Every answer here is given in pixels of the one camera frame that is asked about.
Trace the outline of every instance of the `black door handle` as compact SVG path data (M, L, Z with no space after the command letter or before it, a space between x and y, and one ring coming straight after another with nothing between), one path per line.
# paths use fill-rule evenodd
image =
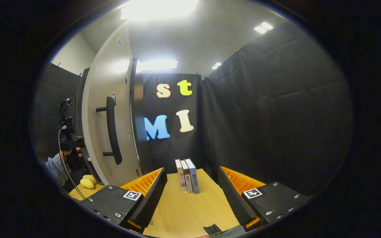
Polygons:
M107 127L108 136L110 138L110 145L112 152L103 152L104 156L113 156L116 164L121 164L123 158L121 157L120 148L118 147L117 131L115 130L115 117L114 117L115 101L112 97L107 97L106 107L97 107L97 112L107 112Z

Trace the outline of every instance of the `blue letter m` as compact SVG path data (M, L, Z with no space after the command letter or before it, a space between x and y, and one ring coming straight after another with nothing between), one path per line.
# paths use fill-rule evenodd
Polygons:
M170 137L170 134L167 132L167 126L165 125L165 120L167 119L166 115L159 115L155 118L154 125L148 120L148 118L144 118L145 120L145 130L147 130L147 141L149 140L148 135L155 140L155 136L158 131L158 139L167 139Z

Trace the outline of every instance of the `wooden table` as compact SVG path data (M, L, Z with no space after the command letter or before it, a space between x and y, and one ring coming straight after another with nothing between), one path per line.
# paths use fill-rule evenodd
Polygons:
M202 169L196 170L199 190L193 194L182 192L177 173L167 175L163 195L144 235L162 238L195 238L207 235L204 226L216 224L221 230L238 226L223 190ZM79 188L84 196L90 196L103 186L94 189ZM73 189L70 195L81 200Z

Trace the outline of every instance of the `white door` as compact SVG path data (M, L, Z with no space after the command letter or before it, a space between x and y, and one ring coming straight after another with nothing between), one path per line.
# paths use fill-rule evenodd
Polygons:
M121 186L141 176L141 168L133 141L130 117L130 77L133 59L129 44L128 23L124 22L98 51L86 79L83 102L83 135L90 160L101 181ZM107 128L107 112L97 107L107 106L107 97L115 95L115 131L122 163L113 156Z

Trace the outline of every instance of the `book spine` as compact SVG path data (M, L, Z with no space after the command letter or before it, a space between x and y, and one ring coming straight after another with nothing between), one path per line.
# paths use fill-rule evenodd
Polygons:
M190 170L190 179L192 180L192 189L194 194L199 193L198 176L196 175L196 168Z
M183 172L185 174L186 188L188 189L188 193L193 193L192 181L191 181L191 175L189 173L189 169L183 169Z
M183 173L183 168L177 168L177 172L179 173L180 186L182 187L182 191L186 192L188 189L186 188L185 175Z

